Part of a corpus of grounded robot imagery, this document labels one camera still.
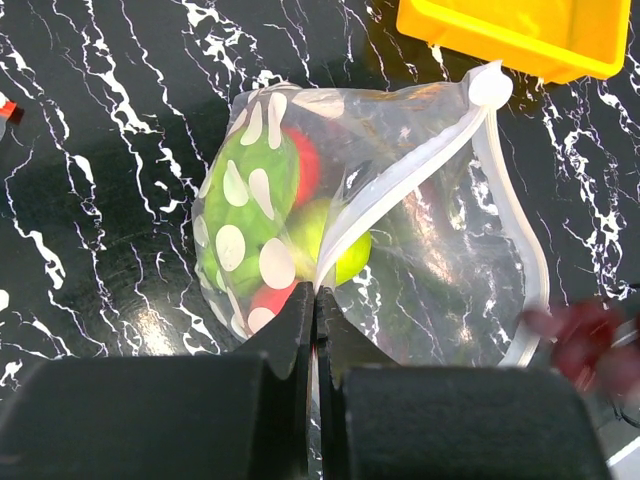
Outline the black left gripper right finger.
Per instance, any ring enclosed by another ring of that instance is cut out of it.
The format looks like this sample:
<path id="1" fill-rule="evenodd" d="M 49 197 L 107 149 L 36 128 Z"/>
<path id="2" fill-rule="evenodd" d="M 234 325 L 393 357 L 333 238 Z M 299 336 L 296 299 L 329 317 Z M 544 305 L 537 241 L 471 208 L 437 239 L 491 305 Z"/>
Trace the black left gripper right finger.
<path id="1" fill-rule="evenodd" d="M 556 374 L 402 366 L 317 296 L 327 479 L 607 479 L 587 410 Z"/>

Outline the clear zip top bag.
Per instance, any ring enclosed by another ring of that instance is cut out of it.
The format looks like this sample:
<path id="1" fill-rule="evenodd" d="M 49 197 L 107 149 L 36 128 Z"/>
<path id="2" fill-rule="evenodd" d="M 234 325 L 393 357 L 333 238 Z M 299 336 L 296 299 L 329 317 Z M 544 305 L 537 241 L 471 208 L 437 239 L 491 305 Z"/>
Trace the clear zip top bag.
<path id="1" fill-rule="evenodd" d="M 501 148 L 497 114 L 512 92 L 491 62 L 391 92 L 280 82 L 236 96 L 221 147 L 245 128 L 244 145 L 266 133 L 276 148 L 293 127 L 315 146 L 321 175 L 262 248 L 252 295 L 213 287 L 195 242 L 215 317 L 246 340 L 255 293 L 298 280 L 331 290 L 401 364 L 527 365 L 539 340 L 518 314 L 547 304 L 549 274 Z"/>

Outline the pink peach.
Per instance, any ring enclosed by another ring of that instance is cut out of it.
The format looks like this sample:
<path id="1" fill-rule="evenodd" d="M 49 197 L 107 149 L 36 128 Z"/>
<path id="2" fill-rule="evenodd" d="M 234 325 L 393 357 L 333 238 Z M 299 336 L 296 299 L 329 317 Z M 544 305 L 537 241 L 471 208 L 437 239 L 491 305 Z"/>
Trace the pink peach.
<path id="1" fill-rule="evenodd" d="M 255 293 L 247 320 L 252 333 L 261 330 L 281 311 L 297 284 L 298 280 L 294 280 L 284 289 L 264 285 Z"/>

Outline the dark purple grape bunch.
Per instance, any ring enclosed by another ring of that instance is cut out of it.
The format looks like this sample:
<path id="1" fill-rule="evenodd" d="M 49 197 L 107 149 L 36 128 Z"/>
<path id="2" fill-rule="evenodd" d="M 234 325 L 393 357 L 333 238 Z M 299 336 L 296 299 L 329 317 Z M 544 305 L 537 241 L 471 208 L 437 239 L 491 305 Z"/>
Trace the dark purple grape bunch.
<path id="1" fill-rule="evenodd" d="M 628 321 L 619 304 L 591 297 L 550 310 L 529 307 L 520 321 L 551 344 L 551 366 L 577 390 L 599 388 L 613 397 L 639 400 L 639 339 L 616 341 Z"/>

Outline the green star fruit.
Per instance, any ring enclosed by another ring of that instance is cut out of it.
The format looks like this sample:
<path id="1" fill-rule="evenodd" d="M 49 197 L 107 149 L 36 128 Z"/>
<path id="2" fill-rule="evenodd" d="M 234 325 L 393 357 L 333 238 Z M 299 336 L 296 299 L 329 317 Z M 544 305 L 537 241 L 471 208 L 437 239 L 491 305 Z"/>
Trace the green star fruit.
<path id="1" fill-rule="evenodd" d="M 261 250 L 283 228 L 300 180 L 298 150 L 288 134 L 282 132 L 273 148 L 266 133 L 244 145 L 245 132 L 229 135 L 218 151 L 203 185 L 203 209 L 193 218 L 208 281 L 238 297 L 252 295 L 264 283 Z"/>

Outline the bright red apple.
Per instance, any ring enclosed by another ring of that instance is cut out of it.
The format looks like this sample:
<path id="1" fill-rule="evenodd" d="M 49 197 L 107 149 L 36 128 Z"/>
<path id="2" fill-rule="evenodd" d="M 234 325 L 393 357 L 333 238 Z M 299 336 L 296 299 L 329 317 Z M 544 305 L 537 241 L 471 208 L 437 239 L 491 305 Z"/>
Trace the bright red apple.
<path id="1" fill-rule="evenodd" d="M 299 157 L 299 183 L 294 202 L 295 207 L 307 203 L 315 194 L 321 175 L 318 152 L 309 139 L 300 130 L 290 127 L 284 132 L 294 142 Z"/>

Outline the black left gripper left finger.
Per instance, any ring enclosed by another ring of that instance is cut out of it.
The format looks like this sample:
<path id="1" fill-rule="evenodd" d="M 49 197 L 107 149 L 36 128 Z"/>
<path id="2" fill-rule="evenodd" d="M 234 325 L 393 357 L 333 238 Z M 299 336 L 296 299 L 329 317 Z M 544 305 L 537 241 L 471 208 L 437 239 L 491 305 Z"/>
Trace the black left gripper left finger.
<path id="1" fill-rule="evenodd" d="M 315 294 L 223 355 L 46 361 L 1 413 L 5 479 L 301 479 Z"/>

